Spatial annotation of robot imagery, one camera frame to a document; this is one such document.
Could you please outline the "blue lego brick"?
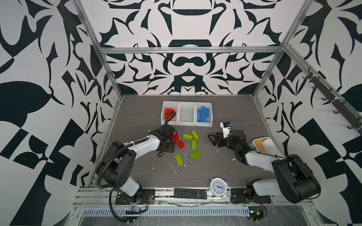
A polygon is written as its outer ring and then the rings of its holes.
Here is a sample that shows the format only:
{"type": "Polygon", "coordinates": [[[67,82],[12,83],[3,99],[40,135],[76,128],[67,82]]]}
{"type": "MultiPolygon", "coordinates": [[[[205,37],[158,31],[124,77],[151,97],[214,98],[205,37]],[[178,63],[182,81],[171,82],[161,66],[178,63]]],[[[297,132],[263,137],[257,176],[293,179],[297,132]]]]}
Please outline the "blue lego brick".
{"type": "Polygon", "coordinates": [[[204,118],[204,119],[206,119],[206,118],[208,118],[209,117],[209,114],[206,112],[200,112],[201,114],[202,114],[202,117],[204,118]]]}
{"type": "Polygon", "coordinates": [[[199,109],[198,109],[198,112],[206,112],[206,113],[209,113],[209,108],[205,107],[205,106],[201,106],[199,109]]]}
{"type": "Polygon", "coordinates": [[[201,122],[201,123],[210,123],[209,117],[202,117],[202,118],[199,119],[199,122],[201,122]]]}
{"type": "Polygon", "coordinates": [[[197,113],[197,122],[202,122],[201,118],[202,118],[202,114],[198,112],[197,113]]]}

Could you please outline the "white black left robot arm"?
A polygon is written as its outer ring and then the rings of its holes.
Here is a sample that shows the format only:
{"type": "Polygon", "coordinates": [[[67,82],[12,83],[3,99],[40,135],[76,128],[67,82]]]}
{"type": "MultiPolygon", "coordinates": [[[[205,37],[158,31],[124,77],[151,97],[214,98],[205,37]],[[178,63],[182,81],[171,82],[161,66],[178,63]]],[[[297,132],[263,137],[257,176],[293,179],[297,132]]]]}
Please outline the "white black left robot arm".
{"type": "Polygon", "coordinates": [[[130,176],[135,160],[150,152],[157,152],[158,157],[162,157],[164,153],[173,153],[173,135],[177,135],[176,129],[165,124],[150,131],[142,139],[125,144],[113,142],[96,168],[96,187],[113,188],[129,197],[137,197],[141,192],[141,185],[130,176]]]}

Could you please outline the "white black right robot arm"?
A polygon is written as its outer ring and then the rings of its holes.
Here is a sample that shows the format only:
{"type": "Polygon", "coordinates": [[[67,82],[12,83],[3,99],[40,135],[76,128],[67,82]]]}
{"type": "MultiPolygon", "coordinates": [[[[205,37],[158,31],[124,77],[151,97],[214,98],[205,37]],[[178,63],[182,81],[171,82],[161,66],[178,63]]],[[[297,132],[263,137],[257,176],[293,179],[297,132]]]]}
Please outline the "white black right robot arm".
{"type": "Polygon", "coordinates": [[[244,165],[274,173],[274,179],[256,179],[247,183],[238,202],[257,202],[264,197],[284,197],[290,203],[312,200],[320,196],[321,186],[310,168],[296,155],[282,155],[269,137],[255,139],[251,144],[242,130],[227,135],[208,135],[213,146],[232,150],[244,165]]]}

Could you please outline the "red small lego brick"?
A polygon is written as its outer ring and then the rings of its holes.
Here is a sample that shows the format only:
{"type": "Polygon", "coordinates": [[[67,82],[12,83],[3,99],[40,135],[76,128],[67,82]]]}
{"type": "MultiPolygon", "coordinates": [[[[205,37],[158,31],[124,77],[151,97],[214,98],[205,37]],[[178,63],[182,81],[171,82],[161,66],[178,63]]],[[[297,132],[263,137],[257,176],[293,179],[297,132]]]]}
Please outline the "red small lego brick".
{"type": "Polygon", "coordinates": [[[182,141],[178,141],[177,142],[177,146],[180,148],[180,149],[183,149],[185,147],[185,144],[182,142],[182,141]]]}

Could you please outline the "green lego brick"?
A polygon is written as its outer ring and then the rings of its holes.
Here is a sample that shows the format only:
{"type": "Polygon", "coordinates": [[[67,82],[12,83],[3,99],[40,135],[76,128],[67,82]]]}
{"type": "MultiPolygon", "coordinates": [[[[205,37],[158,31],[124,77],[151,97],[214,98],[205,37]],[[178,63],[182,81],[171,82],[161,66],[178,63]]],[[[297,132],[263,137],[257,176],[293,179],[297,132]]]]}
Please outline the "green lego brick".
{"type": "Polygon", "coordinates": [[[192,160],[199,159],[199,158],[201,158],[201,153],[200,153],[200,151],[197,151],[197,152],[190,153],[189,156],[190,156],[190,159],[192,159],[192,160]]]}
{"type": "Polygon", "coordinates": [[[197,150],[198,149],[196,140],[191,141],[191,149],[192,150],[197,150]]]}
{"type": "Polygon", "coordinates": [[[188,134],[183,134],[183,139],[185,140],[192,140],[193,136],[192,135],[188,135],[188,134]]]}
{"type": "Polygon", "coordinates": [[[191,134],[192,134],[192,136],[193,136],[193,140],[196,140],[196,141],[199,140],[199,136],[198,136],[198,134],[197,134],[195,131],[192,131],[191,134]]]}
{"type": "Polygon", "coordinates": [[[178,154],[175,156],[176,162],[178,164],[178,166],[182,166],[183,165],[183,160],[181,158],[181,156],[178,154]]]}

